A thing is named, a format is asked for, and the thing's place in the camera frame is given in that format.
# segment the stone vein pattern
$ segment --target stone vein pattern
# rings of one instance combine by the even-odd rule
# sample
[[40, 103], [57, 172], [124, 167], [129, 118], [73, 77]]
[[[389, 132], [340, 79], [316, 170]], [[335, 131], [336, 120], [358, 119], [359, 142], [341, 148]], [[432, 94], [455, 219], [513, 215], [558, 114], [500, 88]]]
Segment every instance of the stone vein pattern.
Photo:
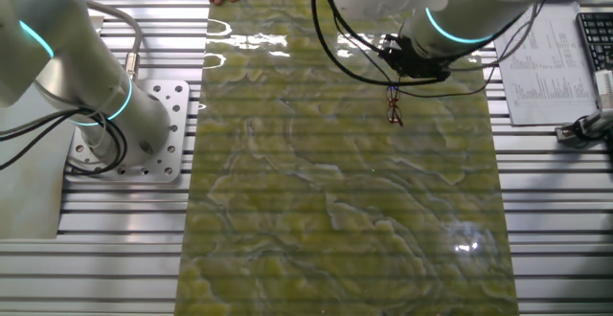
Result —
[[[319, 1], [339, 58], [382, 79]], [[386, 88], [336, 69], [310, 16], [211, 10], [176, 315], [517, 315], [485, 96], [401, 96], [391, 125]], [[353, 24], [378, 41], [401, 20]]]

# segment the black cable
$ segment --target black cable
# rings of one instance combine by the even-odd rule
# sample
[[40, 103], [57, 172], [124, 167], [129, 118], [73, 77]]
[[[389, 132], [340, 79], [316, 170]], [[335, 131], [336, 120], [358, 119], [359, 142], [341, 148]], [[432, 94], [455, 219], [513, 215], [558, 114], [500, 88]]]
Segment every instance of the black cable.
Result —
[[[103, 125], [102, 121], [99, 118], [94, 118], [94, 120], [99, 125]], [[106, 120], [106, 123], [110, 126], [110, 128], [107, 129], [107, 132], [111, 136], [111, 138], [113, 139], [113, 143], [115, 144], [115, 149], [116, 149], [116, 152], [117, 152], [117, 155], [115, 156], [115, 160], [113, 160], [113, 162], [111, 164], [109, 164], [106, 168], [95, 169], [95, 170], [82, 169], [82, 168], [79, 168], [79, 167], [75, 166], [74, 164], [71, 164], [71, 163], [67, 162], [66, 165], [68, 167], [70, 167], [71, 169], [73, 169], [73, 171], [67, 172], [68, 174], [76, 175], [76, 176], [99, 175], [99, 174], [103, 174], [103, 173], [106, 173], [106, 172], [109, 172], [109, 171], [112, 171], [112, 170], [118, 168], [119, 165], [124, 161], [125, 156], [127, 155], [127, 139], [125, 138], [124, 133], [117, 127], [116, 124], [114, 124], [112, 121], [108, 121], [108, 120]], [[122, 144], [124, 144], [124, 149], [123, 150], [122, 150], [122, 147], [120, 145], [119, 139], [117, 138], [117, 136], [115, 135], [113, 130], [111, 130], [111, 128], [113, 130], [115, 130], [119, 134], [119, 136], [121, 137]]]
[[374, 52], [380, 53], [381, 50], [376, 47], [374, 44], [372, 44], [371, 42], [367, 41], [366, 39], [362, 38], [359, 34], [357, 34], [352, 27], [347, 23], [347, 21], [345, 21], [345, 18], [343, 18], [343, 15], [341, 14], [341, 12], [338, 10], [338, 8], [336, 8], [336, 3], [334, 2], [334, 0], [328, 0], [329, 6], [332, 9], [332, 14], [334, 15], [334, 18], [338, 19], [338, 21], [341, 23], [341, 25], [343, 26], [343, 28], [345, 28], [345, 30], [355, 39], [357, 39], [358, 41], [362, 42], [362, 44], [364, 44], [365, 46], [369, 47], [370, 49], [372, 49]]
[[[40, 119], [41, 121], [33, 122], [30, 125], [26, 125], [23, 128], [19, 128], [16, 131], [10, 131], [11, 134], [5, 135], [2, 138], [0, 138], [0, 142], [8, 141], [8, 140], [11, 140], [11, 139], [23, 136], [23, 135], [25, 135], [27, 133], [32, 132], [33, 130], [36, 130], [36, 129], [42, 127], [45, 124], [48, 124], [48, 123], [56, 120], [53, 124], [51, 124], [49, 127], [45, 128], [45, 130], [43, 130], [40, 134], [38, 134], [31, 142], [29, 142], [26, 145], [26, 147], [24, 147], [20, 152], [18, 152], [8, 162], [0, 165], [0, 170], [3, 170], [3, 169], [6, 169], [6, 168], [10, 167], [15, 162], [17, 162], [19, 159], [21, 159], [28, 151], [30, 151], [30, 149], [32, 149], [32, 147], [34, 147], [45, 136], [47, 136], [53, 129], [58, 127], [60, 124], [64, 123], [66, 120], [70, 119], [71, 117], [73, 117], [75, 115], [79, 115], [79, 114], [81, 114], [81, 115], [91, 115], [91, 114], [94, 114], [94, 113], [95, 113], [95, 110], [84, 108], [84, 107], [76, 109], [76, 110], [60, 111], [60, 112], [57, 112], [56, 114], [52, 114], [51, 116], [48, 116], [48, 117]], [[98, 116], [94, 117], [93, 119], [100, 126], [103, 126], [104, 118], [102, 118], [102, 115], [99, 114]], [[107, 120], [107, 123], [109, 124], [109, 126], [107, 127], [106, 130], [109, 133], [109, 135], [113, 138], [113, 141], [115, 143], [115, 147], [117, 149], [117, 155], [116, 155], [115, 159], [113, 160], [113, 162], [108, 167], [106, 167], [104, 169], [97, 169], [97, 170], [94, 170], [94, 171], [83, 170], [83, 169], [80, 169], [78, 167], [75, 167], [77, 170], [80, 170], [80, 173], [71, 173], [71, 174], [86, 175], [86, 176], [101, 174], [101, 173], [105, 173], [105, 172], [114, 170], [115, 168], [117, 168], [124, 161], [125, 156], [127, 154], [127, 139], [125, 138], [124, 133], [117, 127], [116, 124], [113, 124], [111, 121], [108, 121], [108, 120]], [[121, 139], [123, 141], [123, 144], [124, 144], [124, 149], [121, 148], [119, 139], [117, 138], [117, 136], [115, 135], [113, 130], [111, 130], [111, 128], [113, 130], [115, 130], [117, 133], [119, 133], [119, 135], [120, 135], [120, 137], [121, 137]]]
[[452, 56], [452, 57], [440, 57], [440, 58], [433, 58], [434, 60], [440, 59], [449, 59], [452, 61], [457, 60], [458, 58], [467, 56], [468, 54], [472, 53], [472, 52], [476, 52], [476, 51], [480, 51], [482, 49], [484, 49], [486, 46], [488, 46], [491, 42], [495, 41], [496, 39], [498, 39], [501, 35], [503, 35], [508, 29], [510, 29], [513, 25], [515, 25], [515, 23], [521, 18], [522, 14], [517, 15], [509, 24], [505, 25], [504, 28], [502, 28], [498, 33], [494, 34], [489, 40], [479, 44], [477, 47], [472, 48], [470, 51], [466, 51], [464, 53], [458, 54], [456, 56]]
[[[511, 41], [513, 41], [513, 40], [514, 40], [514, 39], [517, 37], [518, 33], [519, 33], [519, 32], [521, 32], [521, 31], [522, 31], [524, 28], [526, 28], [527, 26], [529, 26], [529, 25], [530, 25], [530, 26], [531, 26], [531, 28], [530, 28], [529, 30], [531, 30], [531, 29], [532, 29], [532, 25], [534, 24], [534, 21], [535, 21], [535, 20], [536, 20], [536, 18], [537, 18], [537, 17], [540, 15], [540, 12], [541, 12], [541, 10], [543, 10], [543, 7], [545, 6], [545, 3], [546, 3], [546, 2], [547, 2], [547, 0], [542, 0], [542, 1], [541, 1], [541, 3], [540, 3], [540, 5], [539, 5], [538, 10], [536, 10], [536, 13], [534, 13], [534, 15], [533, 15], [533, 16], [530, 18], [530, 20], [529, 20], [529, 21], [527, 21], [527, 22], [526, 22], [526, 23], [524, 23], [524, 24], [523, 24], [521, 27], [519, 27], [519, 29], [517, 29], [517, 31], [515, 32], [515, 34], [513, 35], [512, 39], [511, 39]], [[517, 17], [517, 18], [516, 18], [516, 19], [515, 19], [515, 20], [514, 20], [514, 21], [513, 21], [511, 24], [514, 24], [514, 22], [516, 22], [516, 21], [517, 21], [517, 20], [518, 20], [520, 17], [521, 17], [521, 15], [520, 15], [519, 17]], [[494, 38], [493, 38], [491, 41], [493, 41], [493, 40], [495, 40], [496, 38], [498, 38], [498, 36], [502, 35], [502, 34], [503, 34], [503, 33], [504, 33], [504, 32], [505, 32], [507, 29], [508, 29], [508, 28], [503, 29], [503, 30], [500, 32], [500, 34], [496, 35], [496, 36], [495, 36], [495, 37], [494, 37]], [[515, 51], [516, 51], [517, 49], [519, 49], [519, 47], [520, 47], [520, 46], [523, 44], [524, 40], [525, 40], [525, 39], [528, 37], [528, 35], [529, 35], [529, 34], [530, 34], [530, 31], [527, 31], [527, 32], [525, 33], [525, 37], [522, 37], [522, 39], [520, 40], [520, 42], [519, 42], [519, 43], [517, 43], [517, 46], [516, 46], [516, 47], [513, 47], [513, 52], [511, 52], [511, 53], [510, 53], [510, 56], [511, 56], [512, 54], [514, 54], [514, 53], [515, 53]], [[474, 72], [474, 71], [478, 71], [478, 70], [480, 70], [480, 69], [486, 69], [486, 68], [498, 67], [498, 66], [500, 66], [500, 62], [502, 62], [503, 60], [507, 59], [507, 58], [508, 58], [508, 57], [510, 57], [510, 56], [505, 56], [505, 53], [503, 53], [503, 54], [501, 54], [501, 55], [500, 55], [500, 57], [498, 57], [498, 58], [497, 58], [497, 59], [496, 59], [494, 62], [492, 62], [492, 63], [482, 64], [482, 65], [481, 65], [481, 66], [479, 66], [479, 67], [472, 67], [472, 68], [465, 68], [465, 69], [458, 69], [458, 68], [454, 68], [454, 69], [451, 69], [451, 72]]]
[[422, 81], [406, 81], [406, 82], [389, 82], [389, 81], [380, 81], [380, 80], [372, 80], [366, 79], [362, 76], [358, 76], [347, 67], [345, 67], [337, 58], [334, 56], [334, 53], [329, 49], [328, 43], [326, 43], [326, 39], [324, 38], [324, 34], [322, 33], [322, 28], [319, 24], [319, 17], [317, 15], [317, 0], [311, 0], [311, 10], [313, 15], [313, 25], [315, 26], [315, 32], [317, 33], [317, 38], [319, 39], [324, 51], [328, 55], [329, 59], [338, 67], [341, 71], [343, 71], [346, 75], [371, 85], [380, 85], [380, 86], [422, 86], [433, 83], [441, 82], [438, 79], [426, 79]]
[[51, 121], [57, 120], [59, 118], [61, 118], [64, 115], [70, 115], [70, 116], [74, 116], [79, 114], [79, 110], [72, 110], [72, 111], [58, 111], [55, 114], [52, 114], [49, 117], [40, 119], [41, 121], [36, 122], [34, 124], [31, 124], [29, 126], [26, 126], [24, 128], [21, 128], [19, 130], [14, 131], [13, 133], [7, 134], [5, 136], [0, 137], [0, 143], [2, 142], [6, 142], [8, 140], [20, 137], [22, 135], [28, 134], [30, 132], [32, 132], [33, 130], [39, 129], [41, 128], [43, 125], [48, 124]]
[[485, 84], [480, 87], [479, 89], [475, 90], [475, 91], [471, 91], [471, 92], [465, 92], [465, 93], [455, 93], [455, 94], [443, 94], [443, 95], [432, 95], [432, 96], [428, 96], [428, 95], [417, 95], [411, 92], [407, 92], [407, 91], [402, 91], [400, 89], [398, 89], [398, 92], [401, 94], [405, 94], [405, 95], [409, 95], [409, 96], [413, 96], [413, 97], [417, 97], [417, 98], [422, 98], [422, 99], [433, 99], [433, 98], [446, 98], [446, 97], [459, 97], [459, 96], [471, 96], [471, 95], [475, 95], [478, 94], [479, 92], [483, 91], [486, 89], [486, 87], [488, 87], [489, 82], [491, 81], [491, 78], [494, 75], [494, 69], [491, 69], [491, 72], [489, 73], [489, 77], [486, 80]]
[[392, 82], [392, 80], [390, 79], [390, 77], [387, 75], [387, 73], [385, 73], [385, 71], [383, 71], [383, 69], [381, 68], [381, 66], [379, 66], [372, 57], [370, 57], [368, 55], [368, 53], [364, 52], [364, 50], [362, 49], [362, 47], [360, 47], [357, 43], [353, 42], [349, 37], [347, 37], [347, 35], [345, 33], [343, 33], [343, 31], [341, 30], [341, 28], [338, 25], [338, 20], [336, 18], [334, 18], [334, 25], [336, 25], [336, 30], [338, 30], [338, 32], [343, 35], [343, 37], [345, 37], [345, 39], [347, 39], [355, 48], [357, 48], [360, 53], [362, 53], [362, 55], [368, 59], [372, 65], [379, 70], [379, 72], [381, 72], [381, 74], [383, 75], [383, 77], [385, 77], [386, 80], [388, 80], [389, 82]]
[[[509, 40], [509, 43], [507, 43], [507, 46], [505, 47], [505, 50], [502, 52], [502, 54], [500, 56], [503, 56], [507, 50], [509, 49], [509, 47], [511, 46], [511, 43], [513, 43], [513, 40], [517, 37], [517, 35], [519, 33], [521, 33], [522, 29], [524, 29], [526, 26], [528, 26], [529, 23], [525, 23], [524, 25], [522, 25], [521, 27], [519, 27], [519, 29], [517, 29], [517, 31], [515, 32], [515, 34], [513, 34], [513, 36], [511, 37], [511, 39]], [[414, 94], [414, 93], [410, 93], [410, 92], [406, 92], [406, 91], [402, 91], [398, 89], [399, 93], [405, 94], [405, 95], [409, 95], [409, 96], [413, 96], [413, 97], [417, 97], [417, 98], [422, 98], [422, 99], [433, 99], [433, 98], [446, 98], [446, 97], [459, 97], [459, 96], [471, 96], [471, 95], [475, 95], [478, 94], [479, 92], [485, 90], [488, 85], [489, 82], [491, 81], [492, 77], [494, 75], [494, 67], [491, 67], [491, 72], [489, 73], [489, 77], [486, 80], [485, 84], [475, 90], [475, 91], [471, 91], [471, 92], [465, 92], [465, 93], [455, 93], [455, 94], [442, 94], [442, 95], [432, 95], [432, 96], [428, 96], [428, 95], [418, 95], [418, 94]]]
[[581, 125], [581, 121], [585, 119], [587, 119], [587, 116], [581, 116], [578, 120], [576, 120], [572, 124], [573, 134], [575, 134], [576, 137], [578, 137], [580, 140], [583, 140], [586, 144], [600, 141], [606, 137], [606, 132], [602, 133], [601, 135], [597, 137], [590, 137], [590, 136], [583, 134], [583, 126]]
[[17, 153], [14, 157], [12, 157], [7, 163], [0, 165], [0, 170], [6, 169], [13, 165], [16, 161], [21, 159], [34, 145], [38, 144], [47, 134], [49, 134], [52, 130], [54, 130], [58, 125], [62, 124], [64, 121], [70, 119], [73, 115], [64, 115], [59, 120], [55, 121], [53, 124], [45, 128], [40, 134], [38, 134], [29, 144], [27, 144], [19, 153]]

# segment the paper document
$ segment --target paper document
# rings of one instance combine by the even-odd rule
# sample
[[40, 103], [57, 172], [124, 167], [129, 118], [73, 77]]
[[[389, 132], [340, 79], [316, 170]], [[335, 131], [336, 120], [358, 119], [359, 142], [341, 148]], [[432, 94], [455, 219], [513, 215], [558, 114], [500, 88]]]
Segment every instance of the paper document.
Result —
[[[498, 56], [531, 14], [525, 13], [496, 39]], [[573, 123], [596, 110], [595, 86], [579, 36], [577, 14], [577, 3], [545, 5], [528, 39], [501, 63], [513, 124]]]

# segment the perforated metal plate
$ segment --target perforated metal plate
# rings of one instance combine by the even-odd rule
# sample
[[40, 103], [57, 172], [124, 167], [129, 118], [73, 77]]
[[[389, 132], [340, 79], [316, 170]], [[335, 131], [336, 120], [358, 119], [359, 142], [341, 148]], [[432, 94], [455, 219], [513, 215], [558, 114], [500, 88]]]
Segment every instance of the perforated metal plate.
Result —
[[[170, 183], [180, 173], [190, 102], [190, 85], [185, 81], [175, 80], [139, 80], [138, 84], [143, 91], [155, 96], [166, 107], [170, 116], [169, 138], [164, 148], [152, 155], [144, 164], [134, 167], [121, 166], [97, 177], [97, 183]], [[75, 135], [70, 146], [69, 161], [83, 169], [104, 168], [104, 163], [93, 163], [99, 162], [99, 159], [85, 143], [78, 127], [75, 128]], [[83, 177], [68, 175], [67, 179], [76, 183], [91, 183], [91, 179]]]

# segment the mounting plate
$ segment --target mounting plate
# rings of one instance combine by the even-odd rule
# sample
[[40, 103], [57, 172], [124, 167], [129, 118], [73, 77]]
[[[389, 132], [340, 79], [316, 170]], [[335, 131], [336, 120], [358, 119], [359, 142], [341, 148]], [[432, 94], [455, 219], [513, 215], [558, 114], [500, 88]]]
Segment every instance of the mounting plate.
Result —
[[[169, 138], [164, 148], [153, 155], [144, 164], [134, 167], [119, 167], [96, 176], [96, 183], [126, 184], [160, 184], [171, 183], [181, 171], [183, 141], [190, 102], [190, 86], [185, 81], [176, 80], [139, 80], [139, 87], [155, 96], [166, 107], [170, 116]], [[105, 163], [89, 149], [81, 130], [76, 127], [73, 142], [68, 153], [68, 160], [80, 168], [93, 170], [104, 168]], [[91, 183], [92, 178], [66, 175], [74, 183]]]

